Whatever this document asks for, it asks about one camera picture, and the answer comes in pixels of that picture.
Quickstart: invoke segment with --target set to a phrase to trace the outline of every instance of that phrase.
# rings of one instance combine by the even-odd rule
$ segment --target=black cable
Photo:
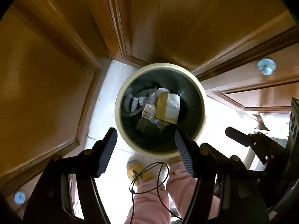
[[[157,187],[155,187],[155,188],[153,188],[153,189],[150,189],[150,190],[148,190],[148,191],[144,191],[144,192],[136,193],[136,192],[133,190],[133,187],[134,187],[134,184],[136,183],[138,177],[140,177],[142,174],[146,173],[147,171],[151,170],[152,168],[154,168],[154,167],[156,167],[156,166],[158,166],[158,165],[161,165],[161,168],[160,168],[160,170],[159,170],[159,174],[158,174]],[[160,174],[161,174],[163,165],[165,165],[165,166],[167,167],[167,175],[166,175],[164,181],[163,181],[161,184],[159,184]],[[157,161],[157,162],[154,162],[154,163],[148,165],[147,167],[145,167],[145,168],[144,168],[144,169],[143,169],[143,170],[142,170],[142,171],[135,177],[135,179],[131,182],[131,184],[130,184],[130,188],[129,188],[130,192],[132,193],[132,215],[131,215],[131,221],[130,221],[130,224],[132,224],[132,222],[133,222],[133,216],[134,216],[134,210],[135,210],[135,205],[134,205],[134,194],[145,194],[145,193],[148,193],[148,192],[153,191],[153,190],[155,190],[155,189],[157,189],[158,198],[159,198],[161,204],[163,205],[163,207],[164,207],[169,213],[171,213],[173,216],[175,216],[176,218],[179,218],[180,220],[183,220],[181,217],[177,216],[177,215],[174,214],[172,211],[170,211],[170,210],[166,207],[166,205],[163,203],[163,201],[162,201],[162,199],[161,199],[161,197],[160,197],[160,194],[159,194],[159,187],[162,186],[162,184],[167,180],[167,177],[168,177],[168,176],[169,176],[169,167],[167,166],[167,164],[165,164],[165,163],[162,162],[162,161]]]

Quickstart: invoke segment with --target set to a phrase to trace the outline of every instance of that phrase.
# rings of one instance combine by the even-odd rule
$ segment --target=wooden door
[[[114,59],[195,76],[296,26],[281,0],[86,1]]]
[[[249,113],[286,113],[292,97],[299,98],[299,43],[264,57],[276,69],[263,75],[257,60],[202,81],[207,95]]]
[[[0,191],[12,204],[53,154],[84,148],[111,59],[83,0],[15,0],[0,38]]]

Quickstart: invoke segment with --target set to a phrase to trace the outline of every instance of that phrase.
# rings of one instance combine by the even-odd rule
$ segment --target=trash can
[[[128,94],[136,95],[156,86],[180,96],[179,117],[177,124],[165,128],[162,136],[144,135],[135,129],[136,122],[125,112],[124,100]],[[198,139],[206,120],[205,97],[200,82],[186,69],[169,63],[145,66],[134,72],[119,90],[115,103],[117,129],[125,142],[143,156],[154,159],[178,156],[174,131],[179,127],[190,139]]]

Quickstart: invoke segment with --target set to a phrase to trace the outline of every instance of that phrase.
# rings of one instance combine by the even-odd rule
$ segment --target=trash
[[[160,97],[160,95],[161,95],[162,92],[170,93],[170,91],[169,91],[167,88],[160,87],[160,88],[157,89],[157,91],[156,91],[156,98],[157,98],[157,99]]]
[[[145,128],[149,124],[149,120],[143,117],[140,117],[140,120],[138,121],[135,129],[140,130],[141,132],[145,132]]]
[[[146,90],[143,90],[139,93],[137,93],[135,95],[135,97],[139,98],[139,97],[147,97],[151,92],[152,92],[153,89],[146,89]]]
[[[155,117],[153,117],[153,118],[150,119],[150,122],[152,122],[152,123],[154,123],[154,124],[158,123],[159,121],[160,121],[160,120],[157,119],[157,118],[155,118]]]
[[[154,104],[145,104],[141,117],[151,120],[156,114],[156,106]]]
[[[148,104],[152,104],[152,105],[155,104],[155,102],[156,102],[156,91],[157,91],[157,87],[152,89],[151,92],[149,93],[149,97],[147,99]]]
[[[124,109],[126,113],[130,113],[131,101],[134,98],[132,94],[128,94],[124,100]]]
[[[131,105],[131,112],[134,112],[138,105],[138,98],[133,97],[132,105]]]
[[[145,105],[141,106],[139,109],[135,110],[134,112],[129,113],[129,116],[132,117],[132,116],[139,114],[140,112],[143,111],[144,107],[145,107]]]
[[[139,97],[139,104],[140,106],[144,105],[144,102],[147,100],[147,97]]]
[[[172,123],[162,120],[162,119],[160,120],[160,122],[161,122],[161,125],[163,126],[163,128],[172,124]]]
[[[176,124],[180,112],[180,96],[161,92],[157,103],[156,118]]]

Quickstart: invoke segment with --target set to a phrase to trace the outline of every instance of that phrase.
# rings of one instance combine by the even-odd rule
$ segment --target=cabinet knob
[[[18,191],[15,193],[14,201],[17,205],[21,205],[25,203],[26,194],[23,191]]]
[[[276,69],[276,63],[269,58],[263,58],[258,60],[257,67],[263,75],[271,75]]]

